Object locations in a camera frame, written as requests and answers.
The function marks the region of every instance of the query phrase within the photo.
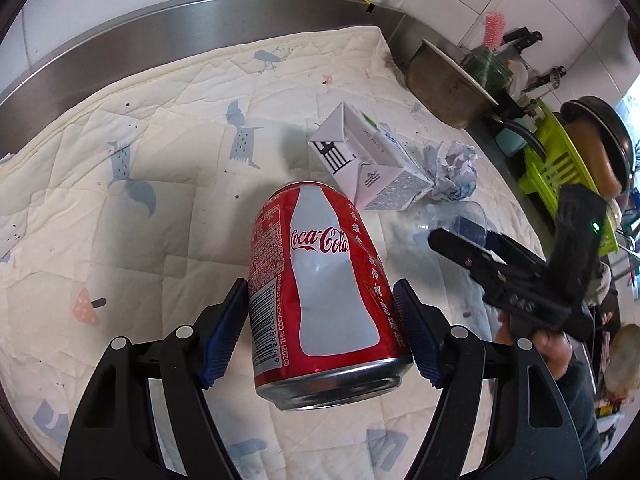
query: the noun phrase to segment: pink brush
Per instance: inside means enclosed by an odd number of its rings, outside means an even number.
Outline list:
[[[501,12],[492,10],[484,17],[484,40],[482,40],[482,44],[492,52],[501,46],[506,24],[507,20]]]

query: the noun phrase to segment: plastic cup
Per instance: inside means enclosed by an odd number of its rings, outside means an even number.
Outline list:
[[[487,219],[478,202],[439,202],[427,205],[418,216],[414,242],[428,247],[429,234],[439,228],[480,247],[484,247],[486,242]]]

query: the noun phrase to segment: stainless steel counter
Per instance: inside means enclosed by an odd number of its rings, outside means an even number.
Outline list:
[[[422,38],[455,50],[400,10],[367,7],[359,0],[174,0],[115,18],[65,43],[0,94],[0,158],[108,84],[214,48],[375,25],[401,67]]]

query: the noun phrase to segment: green dish rack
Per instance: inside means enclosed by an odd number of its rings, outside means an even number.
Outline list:
[[[546,210],[555,217],[558,210],[558,193],[562,184],[583,184],[596,193],[598,188],[560,121],[544,103],[538,103],[546,117],[536,123],[536,137],[545,147],[546,161],[543,162],[529,146],[526,146],[524,161],[527,172],[518,184],[526,194],[538,193]],[[615,230],[607,216],[598,253],[604,256],[617,251]]]

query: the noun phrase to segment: red can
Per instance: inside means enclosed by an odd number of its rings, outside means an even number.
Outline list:
[[[281,410],[380,395],[412,363],[362,219],[326,184],[289,184],[263,206],[249,294],[256,390]]]

